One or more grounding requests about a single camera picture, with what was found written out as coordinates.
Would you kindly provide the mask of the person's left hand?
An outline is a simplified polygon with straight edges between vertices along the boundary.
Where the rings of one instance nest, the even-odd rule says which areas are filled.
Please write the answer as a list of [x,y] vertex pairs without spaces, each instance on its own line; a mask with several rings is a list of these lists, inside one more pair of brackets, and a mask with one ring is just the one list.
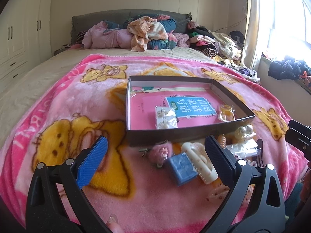
[[117,216],[114,214],[111,214],[107,220],[107,226],[113,233],[124,233],[124,230],[118,223]]

